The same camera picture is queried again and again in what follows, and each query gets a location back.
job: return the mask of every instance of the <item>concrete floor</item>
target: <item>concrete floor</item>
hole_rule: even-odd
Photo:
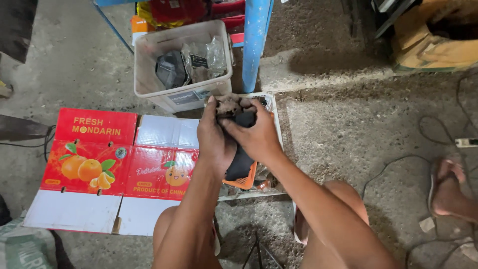
[[[104,9],[128,42],[133,8]],[[266,57],[261,60],[260,84],[263,90],[277,92],[285,150],[298,167],[318,182],[345,180],[360,191],[384,162],[408,153],[433,159],[453,150],[419,134],[421,116],[439,117],[453,137],[472,134],[464,134],[466,119],[454,99],[462,74],[388,78],[393,73],[383,54],[365,46],[367,38],[353,40],[347,35],[348,19],[341,10],[339,1],[276,1]],[[56,123],[60,107],[168,115],[134,95],[133,56],[88,0],[40,1],[27,63],[11,66],[4,57],[2,79],[15,86],[15,94],[0,100],[0,114],[44,124]],[[240,81],[240,66],[235,71],[233,81]],[[464,85],[468,92],[460,95],[466,96],[465,107],[474,116],[478,116],[473,105],[478,96],[469,91],[477,83],[478,78],[469,79]],[[446,139],[438,124],[425,122],[423,127],[433,138]],[[0,164],[0,194],[13,217],[28,209],[38,190],[45,166],[41,153],[41,149],[0,146],[0,155],[5,156]],[[465,153],[469,165],[474,166],[478,152]],[[428,216],[427,173],[424,161],[404,159],[390,165],[366,190],[364,202],[371,227],[400,261],[411,246],[434,238],[418,225]],[[290,268],[298,266],[303,247],[290,231],[293,211],[286,195],[220,202],[216,217],[224,268],[239,268],[243,263],[254,230],[280,262]],[[448,219],[440,219],[438,227],[440,238],[470,232],[463,223]],[[58,233],[76,268],[151,266],[151,237]],[[412,254],[410,268],[436,268],[450,248],[449,243],[420,247]],[[450,269],[476,266],[460,251],[445,264]]]

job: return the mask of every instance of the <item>flattened cardboard box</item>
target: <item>flattened cardboard box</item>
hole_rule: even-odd
[[[433,35],[428,29],[427,21],[448,3],[449,0],[423,0],[397,19],[391,41],[395,70],[455,71],[478,62],[478,36],[473,40],[452,40]],[[478,5],[467,13],[478,17]]]
[[[24,226],[152,235],[182,199],[198,156],[199,120],[61,108]]]

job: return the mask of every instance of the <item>plastic container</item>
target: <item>plastic container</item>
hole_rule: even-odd
[[[170,90],[166,90],[154,72],[159,56],[171,50],[179,50],[184,43],[210,43],[212,38],[221,37],[226,56],[227,73]],[[232,51],[228,42],[226,26],[221,20],[194,23],[178,28],[140,36],[134,46],[134,93],[150,100],[169,113],[204,107],[204,98],[232,92]]]

